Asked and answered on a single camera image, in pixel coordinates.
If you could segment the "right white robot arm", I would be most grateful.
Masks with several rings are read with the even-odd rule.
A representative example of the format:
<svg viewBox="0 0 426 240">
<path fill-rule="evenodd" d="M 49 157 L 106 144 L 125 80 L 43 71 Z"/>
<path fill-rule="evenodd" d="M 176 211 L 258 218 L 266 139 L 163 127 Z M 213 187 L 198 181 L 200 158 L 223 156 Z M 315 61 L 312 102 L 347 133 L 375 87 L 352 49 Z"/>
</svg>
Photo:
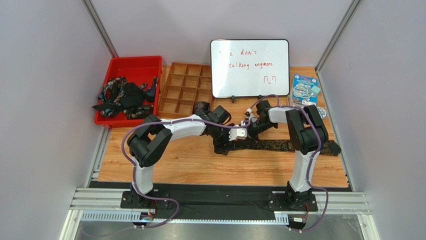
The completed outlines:
<svg viewBox="0 0 426 240">
<path fill-rule="evenodd" d="M 329 139 L 327 129 L 314 105 L 271 107 L 267 100 L 259 100 L 257 106 L 262 107 L 257 113 L 258 117 L 252 114 L 251 108 L 245 113 L 245 118 L 250 121 L 250 136 L 278 123 L 287 124 L 295 161 L 291 178 L 287 182 L 285 200 L 288 208 L 301 208 L 312 197 L 314 187 L 311 178 L 320 151 Z"/>
</svg>

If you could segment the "black gold key pattern tie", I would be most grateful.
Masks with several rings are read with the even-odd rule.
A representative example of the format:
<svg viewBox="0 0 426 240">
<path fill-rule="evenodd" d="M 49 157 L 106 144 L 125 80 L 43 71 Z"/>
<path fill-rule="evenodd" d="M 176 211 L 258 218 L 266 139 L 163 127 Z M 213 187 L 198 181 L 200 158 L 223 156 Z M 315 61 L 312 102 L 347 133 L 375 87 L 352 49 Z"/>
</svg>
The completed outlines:
<svg viewBox="0 0 426 240">
<path fill-rule="evenodd" d="M 272 140 L 259 140 L 254 141 L 252 139 L 238 140 L 235 142 L 234 147 L 231 151 L 236 150 L 259 150 L 259 151 L 275 151 L 275 152 L 294 152 L 293 147 L 289 139 L 272 139 Z M 338 156 L 342 152 L 341 147 L 334 141 L 328 140 L 322 145 L 320 151 L 321 155 L 324 156 Z"/>
</svg>

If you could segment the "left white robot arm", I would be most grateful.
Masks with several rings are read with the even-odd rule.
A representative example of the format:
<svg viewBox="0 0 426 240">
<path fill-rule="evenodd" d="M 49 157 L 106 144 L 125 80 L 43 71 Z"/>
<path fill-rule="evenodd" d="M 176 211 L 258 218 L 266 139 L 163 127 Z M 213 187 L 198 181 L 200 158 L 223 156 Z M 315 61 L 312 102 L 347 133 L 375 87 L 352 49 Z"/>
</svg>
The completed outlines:
<svg viewBox="0 0 426 240">
<path fill-rule="evenodd" d="M 246 138 L 249 123 L 225 125 L 231 115 L 221 106 L 213 111 L 201 110 L 176 119 L 160 119 L 149 115 L 144 122 L 129 131 L 122 145 L 129 147 L 125 157 L 133 164 L 132 190 L 145 197 L 153 189 L 154 165 L 161 159 L 171 141 L 208 135 L 220 143 Z"/>
</svg>

